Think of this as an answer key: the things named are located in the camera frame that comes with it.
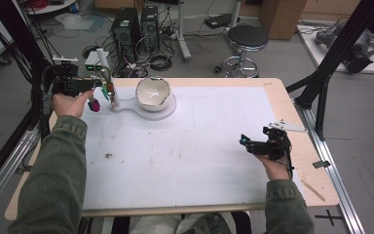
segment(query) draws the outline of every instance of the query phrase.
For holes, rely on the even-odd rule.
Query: metal stool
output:
[[[225,59],[214,68],[214,72],[219,73],[224,69],[226,77],[259,77],[257,65],[245,54],[263,50],[267,46],[269,39],[266,31],[251,25],[238,25],[231,28],[227,35],[230,45],[240,54]]]

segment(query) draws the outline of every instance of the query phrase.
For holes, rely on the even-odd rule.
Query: human hand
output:
[[[84,112],[84,105],[93,94],[94,90],[86,91],[75,98],[63,94],[53,95],[53,109],[56,112],[56,116],[70,115],[81,118]]]
[[[290,179],[285,157],[281,157],[277,161],[273,161],[264,156],[255,156],[260,160],[260,162],[262,162],[263,166],[266,169],[267,177],[270,181],[277,179]]]

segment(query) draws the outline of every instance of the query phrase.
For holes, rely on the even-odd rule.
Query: black chair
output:
[[[259,77],[256,63],[245,55],[247,52],[263,50],[267,46],[269,42],[267,32],[260,27],[242,24],[231,28],[227,36],[230,45],[240,54],[225,59],[214,68],[214,72],[219,73],[224,70],[226,77]]]
[[[251,234],[250,217],[246,212],[232,212],[232,217],[238,234]],[[117,216],[114,218],[111,234],[129,234],[129,227],[129,216]]]

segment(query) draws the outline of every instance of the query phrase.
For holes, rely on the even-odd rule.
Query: white bowl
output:
[[[169,105],[171,89],[163,78],[144,78],[138,82],[135,95],[142,108],[159,111]]]

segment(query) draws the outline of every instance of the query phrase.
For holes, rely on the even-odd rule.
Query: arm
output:
[[[8,233],[76,233],[87,175],[87,125],[78,118],[91,94],[78,98],[54,96],[56,125],[43,140],[22,187],[18,217]]]
[[[314,233],[314,223],[296,184],[289,179],[286,165],[257,157],[269,177],[266,193],[266,229],[268,234]]]

